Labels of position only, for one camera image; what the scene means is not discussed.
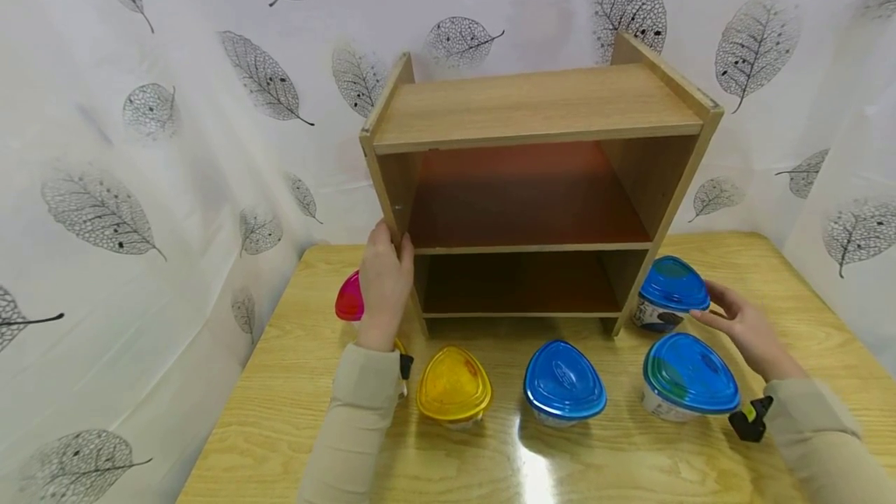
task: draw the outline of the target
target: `blue plastic container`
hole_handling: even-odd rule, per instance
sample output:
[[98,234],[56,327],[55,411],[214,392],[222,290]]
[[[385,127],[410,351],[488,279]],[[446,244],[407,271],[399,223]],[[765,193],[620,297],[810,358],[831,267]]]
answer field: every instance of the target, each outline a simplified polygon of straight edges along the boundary
[[728,415],[740,406],[737,381],[723,359],[689,333],[673,333],[644,357],[643,405],[673,422],[699,415]]
[[549,341],[532,355],[523,391],[537,420],[555,428],[587,421],[607,406],[594,366],[567,341]]
[[660,257],[650,266],[638,291],[638,309],[633,320],[638,327],[667,333],[684,321],[690,310],[707,310],[709,291],[688,263],[678,257]]

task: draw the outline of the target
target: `wooden table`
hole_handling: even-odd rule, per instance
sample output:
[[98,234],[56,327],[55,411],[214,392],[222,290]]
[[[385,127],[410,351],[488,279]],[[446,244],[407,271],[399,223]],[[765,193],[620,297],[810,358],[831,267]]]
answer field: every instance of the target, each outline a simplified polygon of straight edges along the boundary
[[[826,380],[859,418],[868,447],[896,476],[896,384],[847,327],[760,235],[670,237],[663,251],[706,278],[761,304],[810,373]],[[294,502],[330,396],[338,357],[353,329],[334,316],[338,286],[360,246],[308,250],[208,439],[180,504]],[[613,340],[593,320],[442,320],[429,340],[406,335],[418,359],[411,391],[432,353],[471,350],[487,370],[495,400],[471,432],[399,404],[380,457],[373,502],[803,502],[770,439],[742,443],[722,418],[661,421],[640,403],[644,353],[654,334],[626,327]],[[729,363],[744,397],[761,393],[726,338],[697,323],[679,327],[706,340]],[[578,346],[607,386],[600,417],[559,431],[538,425],[523,402],[523,374],[544,341]]]

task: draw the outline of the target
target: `blue lid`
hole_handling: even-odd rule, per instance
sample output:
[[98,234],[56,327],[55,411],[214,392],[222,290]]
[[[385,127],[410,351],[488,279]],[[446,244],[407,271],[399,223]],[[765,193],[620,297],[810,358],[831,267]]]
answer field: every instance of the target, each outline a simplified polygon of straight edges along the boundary
[[740,406],[737,381],[709,345],[689,333],[673,333],[644,357],[644,381],[662,399],[702,415],[727,415]]
[[532,355],[523,391],[532,408],[560,420],[590,419],[607,406],[594,366],[567,341],[549,341]]
[[656,307],[688,312],[709,308],[709,291],[697,271],[678,257],[667,255],[653,262],[641,297]]

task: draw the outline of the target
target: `white backdrop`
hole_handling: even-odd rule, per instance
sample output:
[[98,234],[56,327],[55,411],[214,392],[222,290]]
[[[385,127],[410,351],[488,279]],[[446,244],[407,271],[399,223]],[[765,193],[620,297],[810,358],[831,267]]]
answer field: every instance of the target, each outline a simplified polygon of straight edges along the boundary
[[764,233],[896,374],[895,12],[0,0],[0,500],[173,502],[302,249],[378,219],[356,135],[405,50],[532,72],[644,30],[729,113],[673,232]]

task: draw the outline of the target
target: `shelf unit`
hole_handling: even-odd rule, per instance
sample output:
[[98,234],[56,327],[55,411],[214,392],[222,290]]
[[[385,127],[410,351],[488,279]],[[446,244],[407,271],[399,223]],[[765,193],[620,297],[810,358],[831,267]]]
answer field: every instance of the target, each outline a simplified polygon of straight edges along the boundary
[[402,54],[360,142],[411,321],[591,317],[615,335],[723,109],[620,33],[611,66],[416,83]]

